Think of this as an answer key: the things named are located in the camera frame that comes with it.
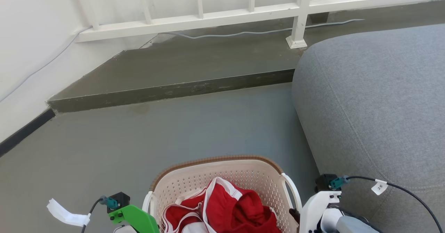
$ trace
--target concrete step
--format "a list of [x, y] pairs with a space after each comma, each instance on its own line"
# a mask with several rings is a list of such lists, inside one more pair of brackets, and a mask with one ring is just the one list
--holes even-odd
[[[445, 23], [445, 1], [339, 11], [328, 22], [365, 19], [306, 29], [308, 46], [358, 32]], [[262, 32], [292, 27], [292, 18], [188, 30], [206, 34]], [[148, 48], [123, 51], [52, 97], [55, 112], [74, 112], [167, 98], [290, 82], [305, 49], [289, 49], [290, 31], [230, 38], [188, 39], [160, 34]]]

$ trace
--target gray fabric ottoman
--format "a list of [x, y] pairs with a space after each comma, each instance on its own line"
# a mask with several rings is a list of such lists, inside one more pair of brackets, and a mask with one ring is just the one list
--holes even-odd
[[[392, 182], [445, 227], [445, 24], [359, 33], [311, 46], [292, 85], [320, 173]], [[354, 179], [341, 206], [385, 233], [438, 232], [410, 195]]]

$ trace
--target cable label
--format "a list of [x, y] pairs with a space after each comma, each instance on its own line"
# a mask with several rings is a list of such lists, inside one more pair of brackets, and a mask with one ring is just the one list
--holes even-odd
[[374, 187], [371, 188], [371, 190], [376, 193], [377, 195], [380, 195], [381, 193], [383, 193], [386, 188], [388, 188], [388, 185], [386, 184], [385, 181], [382, 180], [375, 180], [377, 183], [374, 185]]

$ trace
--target perforated basket wall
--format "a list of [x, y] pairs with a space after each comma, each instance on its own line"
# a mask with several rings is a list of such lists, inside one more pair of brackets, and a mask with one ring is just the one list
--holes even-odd
[[[239, 158], [197, 160], [161, 173], [152, 184], [150, 200], [150, 214], [160, 225], [161, 232], [164, 231], [162, 211], [167, 205], [174, 203], [177, 196], [205, 188], [213, 178], [219, 176], [240, 188], [256, 191], [262, 203], [275, 210], [281, 232], [295, 233], [298, 225], [288, 212], [292, 204], [280, 167], [263, 157]], [[298, 206], [301, 204], [298, 192], [295, 190], [294, 194]]]

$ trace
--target railing post base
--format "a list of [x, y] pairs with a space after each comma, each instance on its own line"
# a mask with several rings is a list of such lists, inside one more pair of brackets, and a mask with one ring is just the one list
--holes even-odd
[[289, 48], [291, 48], [291, 49], [307, 47], [307, 44], [306, 44], [304, 39], [303, 40], [292, 41], [292, 37], [288, 36], [286, 38], [286, 41], [288, 42]]

